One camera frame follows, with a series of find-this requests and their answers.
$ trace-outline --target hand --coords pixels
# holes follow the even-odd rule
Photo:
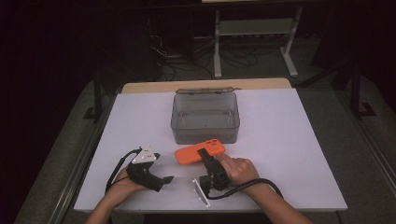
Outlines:
[[[126,172],[126,167],[121,169],[117,174],[113,185],[105,195],[105,200],[114,207],[120,205],[123,201],[128,199],[133,193],[139,190],[147,189],[132,181]]]
[[[233,159],[226,154],[217,156],[217,159],[224,167],[232,184],[240,185],[252,179],[260,178],[253,162],[247,159]]]

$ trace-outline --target table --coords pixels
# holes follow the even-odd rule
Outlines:
[[[226,153],[251,159],[261,176],[274,181],[285,199],[299,210],[347,209],[298,94],[284,78],[127,84],[113,106],[74,208],[90,212],[103,197],[106,182],[119,159],[135,148],[150,145],[161,154],[150,168],[151,173],[158,177],[174,175],[175,179],[160,192],[136,193],[117,210],[137,213],[260,211],[241,193],[210,201],[211,207],[206,208],[191,183],[194,178],[206,175],[205,167],[200,162],[180,166],[174,156],[175,150],[184,146],[175,143],[170,128],[173,91],[180,87],[229,85],[242,89],[235,91],[241,125],[237,142],[225,144]]]

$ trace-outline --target orange object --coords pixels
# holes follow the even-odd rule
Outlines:
[[[218,139],[211,139],[189,147],[183,147],[175,151],[175,156],[180,165],[190,164],[200,161],[202,158],[198,150],[205,148],[211,156],[218,156],[225,151],[224,145]]]

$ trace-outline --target transparent storage box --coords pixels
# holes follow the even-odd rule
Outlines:
[[[192,145],[213,138],[224,144],[235,143],[240,120],[232,91],[232,88],[178,90],[171,119],[176,143]]]

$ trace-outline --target dark floor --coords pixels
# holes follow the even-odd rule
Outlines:
[[[268,40],[254,51],[225,49],[223,78],[286,77],[290,83],[298,84],[322,70],[310,66],[320,41],[318,38],[295,40],[290,55],[300,74],[297,78],[288,76],[277,49],[278,41]],[[212,71],[211,54],[208,53],[193,63],[183,59],[168,61],[168,65],[163,66],[162,80],[210,79]],[[335,91],[331,86],[333,76],[329,74],[309,87],[300,88],[298,93],[348,209],[338,214],[305,214],[315,223],[396,223],[396,197],[378,163],[378,153],[373,150],[377,147],[389,166],[396,168],[396,115],[382,100],[375,85],[363,78],[361,100],[372,106],[376,116],[356,119],[348,107],[349,88]],[[84,119],[86,110],[92,106],[90,83],[76,101],[16,223],[82,223],[87,218],[87,214],[73,210],[78,188],[65,186],[73,178],[70,174],[76,169],[76,161],[85,150],[88,137],[97,128],[97,123]],[[71,195],[70,201],[64,199],[67,194]],[[59,211],[60,207],[65,208],[64,213]],[[144,216],[139,214],[114,214],[114,223],[143,223],[143,220]]]

